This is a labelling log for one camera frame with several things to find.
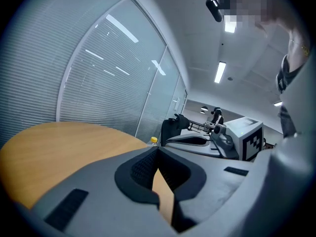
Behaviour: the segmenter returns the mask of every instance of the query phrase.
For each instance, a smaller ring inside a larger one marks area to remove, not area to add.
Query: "wooden table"
[[[145,147],[131,135],[96,124],[40,124],[18,133],[3,146],[0,178],[13,200],[31,208],[45,192],[83,166]],[[170,223],[173,193],[159,170],[153,191],[159,195],[161,214]]]

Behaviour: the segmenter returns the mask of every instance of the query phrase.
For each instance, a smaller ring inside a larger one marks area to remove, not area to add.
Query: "metal frame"
[[[159,67],[160,64],[161,64],[161,62],[162,62],[162,60],[163,60],[163,58],[164,58],[164,55],[165,55],[167,49],[168,49],[168,46],[166,46],[166,48],[164,49],[164,52],[163,52],[162,57],[161,57],[161,59],[160,59],[160,61],[159,61],[158,67]],[[137,135],[138,128],[139,128],[139,124],[140,124],[140,122],[141,122],[141,120],[142,120],[142,117],[143,117],[143,114],[144,114],[144,110],[145,110],[145,107],[146,107],[148,98],[149,98],[149,96],[150,96],[150,92],[152,91],[153,85],[154,85],[154,83],[155,83],[155,79],[156,79],[157,73],[158,73],[158,68],[156,69],[156,73],[155,73],[154,79],[153,79],[153,81],[152,81],[152,84],[150,85],[150,88],[149,88],[149,91],[148,91],[148,94],[147,94],[147,98],[146,98],[146,101],[145,101],[145,104],[144,104],[142,113],[141,113],[141,115],[140,115],[140,117],[139,117],[139,121],[138,121],[138,124],[137,124],[137,128],[136,128],[136,132],[135,132],[135,136],[134,136],[134,137],[136,137],[136,135]]]
[[[61,108],[61,102],[63,100],[63,94],[64,94],[64,89],[66,86],[66,82],[71,70],[71,66],[75,60],[75,57],[78,55],[79,51],[82,48],[83,43],[86,41],[86,39],[88,38],[88,36],[91,34],[91,32],[95,29],[95,26],[99,23],[101,23],[102,20],[104,20],[106,18],[106,16],[116,7],[118,7],[119,5],[121,5],[122,3],[124,3],[126,0],[120,0],[118,1],[116,4],[114,4],[110,9],[108,9],[101,17],[99,17],[88,29],[88,31],[86,31],[86,33],[84,34],[84,36],[82,37],[82,39],[80,40],[80,42],[78,43],[78,45],[76,46],[73,54],[70,57],[70,60],[66,66],[65,72],[64,72],[64,76],[61,80],[60,83],[60,88],[59,88],[59,93],[58,93],[58,99],[57,99],[57,107],[56,107],[56,121],[59,122],[60,121],[60,108]]]

